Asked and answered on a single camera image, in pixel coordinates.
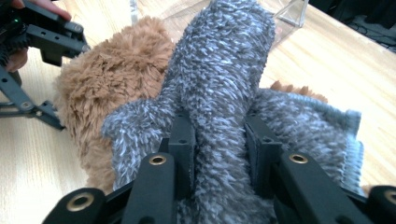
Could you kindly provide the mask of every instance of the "tabletop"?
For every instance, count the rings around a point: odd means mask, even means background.
[[[163,17],[180,1],[137,1],[137,16]],[[129,0],[56,4],[85,28],[92,47],[132,24]],[[52,100],[59,67],[42,63],[39,51],[29,49],[20,73],[23,89],[37,104]],[[396,54],[308,7],[303,28],[271,50],[260,86],[277,80],[308,86],[342,110],[359,110],[358,138],[365,148],[361,185],[396,185]],[[36,119],[0,119],[0,150],[0,223],[40,223],[65,194],[85,185],[67,131]]]

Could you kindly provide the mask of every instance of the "clear acrylic stand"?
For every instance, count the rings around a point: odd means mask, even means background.
[[[183,0],[169,7],[159,16],[175,43],[181,38],[189,22],[207,7],[209,2],[210,0]],[[296,29],[303,27],[308,0],[259,0],[258,2],[274,14],[276,39],[273,48]]]

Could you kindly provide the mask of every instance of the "folded cloth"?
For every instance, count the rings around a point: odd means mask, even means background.
[[[320,102],[259,89],[274,30],[271,14],[255,0],[215,0],[199,13],[177,43],[159,96],[122,105],[104,121],[115,189],[134,180],[141,160],[169,137],[182,105],[196,132],[197,155],[195,190],[178,202],[179,223],[268,223],[274,216],[272,202],[250,186],[244,123],[252,112],[284,149],[308,152],[334,181],[356,190],[359,156],[346,148],[359,145],[353,142],[358,113],[336,116],[328,105],[314,106]]]

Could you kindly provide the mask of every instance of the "gray towel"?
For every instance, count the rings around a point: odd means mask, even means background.
[[[336,183],[359,187],[359,113],[283,92],[260,90],[274,41],[271,15],[254,0],[212,1],[186,28],[159,96],[122,105],[104,122],[112,139],[115,189],[134,180],[141,160],[169,137],[178,104],[196,131],[196,189],[178,203],[179,223],[268,223],[271,201],[248,175],[247,113],[259,114],[286,150],[308,152]]]

